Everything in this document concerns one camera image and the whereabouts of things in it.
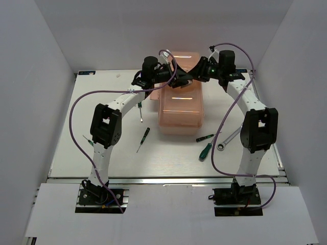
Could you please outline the pink plastic toolbox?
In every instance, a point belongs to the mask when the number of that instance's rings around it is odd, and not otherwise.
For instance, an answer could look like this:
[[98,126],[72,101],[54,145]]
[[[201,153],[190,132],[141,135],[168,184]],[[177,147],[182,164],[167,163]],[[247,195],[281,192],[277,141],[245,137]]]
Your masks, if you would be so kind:
[[165,86],[150,94],[156,101],[158,126],[165,135],[195,135],[204,119],[202,83],[187,76],[182,87]]

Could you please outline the large green screwdriver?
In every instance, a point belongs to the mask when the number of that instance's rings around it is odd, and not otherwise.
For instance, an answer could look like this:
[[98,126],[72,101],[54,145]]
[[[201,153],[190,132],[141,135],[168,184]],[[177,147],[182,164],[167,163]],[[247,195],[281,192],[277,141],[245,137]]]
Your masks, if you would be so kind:
[[139,114],[140,114],[140,121],[141,121],[141,123],[143,123],[143,115],[142,115],[142,103],[141,103],[141,102],[139,102],[137,106],[138,106],[138,109],[139,109]]
[[207,158],[207,156],[208,156],[208,154],[209,154],[209,152],[210,152],[210,150],[211,150],[211,148],[212,148],[212,146],[213,146],[213,142],[214,142],[214,140],[215,140],[215,137],[212,138],[211,142],[208,143],[208,144],[206,145],[206,147],[201,151],[201,153],[200,153],[200,155],[199,155],[199,160],[200,160],[200,161],[204,161],[204,160]]

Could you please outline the small green precision screwdriver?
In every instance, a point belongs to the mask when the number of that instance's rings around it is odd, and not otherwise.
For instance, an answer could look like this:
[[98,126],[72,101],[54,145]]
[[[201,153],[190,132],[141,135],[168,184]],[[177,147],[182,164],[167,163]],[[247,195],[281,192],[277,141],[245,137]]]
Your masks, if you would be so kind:
[[148,136],[149,132],[150,132],[150,128],[147,127],[146,130],[145,130],[145,132],[144,132],[144,134],[143,134],[143,137],[142,137],[142,139],[140,141],[139,147],[138,147],[138,149],[136,151],[137,153],[139,152],[139,150],[140,150],[141,146],[143,145],[143,143],[144,143],[146,137]]

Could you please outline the silver ratchet wrench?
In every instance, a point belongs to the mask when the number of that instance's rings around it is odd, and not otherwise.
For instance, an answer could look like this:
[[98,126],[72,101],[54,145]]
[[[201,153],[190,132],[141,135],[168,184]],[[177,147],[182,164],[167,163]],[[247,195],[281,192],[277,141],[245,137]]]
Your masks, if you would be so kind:
[[242,126],[237,128],[232,134],[230,134],[224,141],[217,145],[217,150],[223,151],[225,147],[240,133]]

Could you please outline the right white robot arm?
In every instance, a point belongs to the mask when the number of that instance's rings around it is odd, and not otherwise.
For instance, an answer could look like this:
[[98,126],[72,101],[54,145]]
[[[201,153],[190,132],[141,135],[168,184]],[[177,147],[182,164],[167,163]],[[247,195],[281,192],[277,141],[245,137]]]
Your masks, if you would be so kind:
[[260,102],[249,88],[250,82],[244,72],[235,66],[234,51],[221,51],[218,60],[201,57],[189,74],[200,82],[218,80],[244,115],[240,131],[243,154],[233,181],[235,188],[230,191],[231,199],[241,204],[249,198],[249,191],[255,186],[263,156],[276,142],[278,111]]

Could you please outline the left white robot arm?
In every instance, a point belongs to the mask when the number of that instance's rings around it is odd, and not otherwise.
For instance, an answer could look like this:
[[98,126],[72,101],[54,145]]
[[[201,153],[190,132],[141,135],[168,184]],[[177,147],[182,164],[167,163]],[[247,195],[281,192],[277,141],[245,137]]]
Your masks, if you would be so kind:
[[82,186],[90,192],[96,203],[104,203],[108,191],[108,168],[113,147],[122,136],[122,119],[138,103],[145,100],[155,88],[155,84],[166,83],[169,86],[186,84],[182,75],[187,75],[178,66],[174,56],[172,61],[160,63],[156,57],[144,59],[142,69],[138,71],[128,90],[123,91],[113,102],[98,104],[91,122],[90,133],[94,143],[93,169]]

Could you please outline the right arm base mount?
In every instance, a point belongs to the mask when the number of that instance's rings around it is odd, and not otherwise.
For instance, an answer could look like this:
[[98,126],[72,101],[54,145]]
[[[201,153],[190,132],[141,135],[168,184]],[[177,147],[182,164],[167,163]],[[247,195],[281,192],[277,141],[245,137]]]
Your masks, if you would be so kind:
[[214,203],[216,217],[263,216],[261,197],[256,188],[254,194],[236,198],[230,188],[215,188],[208,200]]

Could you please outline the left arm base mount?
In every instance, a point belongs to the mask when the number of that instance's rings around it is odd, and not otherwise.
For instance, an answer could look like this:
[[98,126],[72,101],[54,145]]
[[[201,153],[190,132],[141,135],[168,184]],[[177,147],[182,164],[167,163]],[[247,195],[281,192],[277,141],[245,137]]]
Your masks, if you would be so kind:
[[103,186],[95,186],[90,180],[81,182],[75,212],[98,214],[123,214],[127,208],[125,189],[114,188],[112,192]]

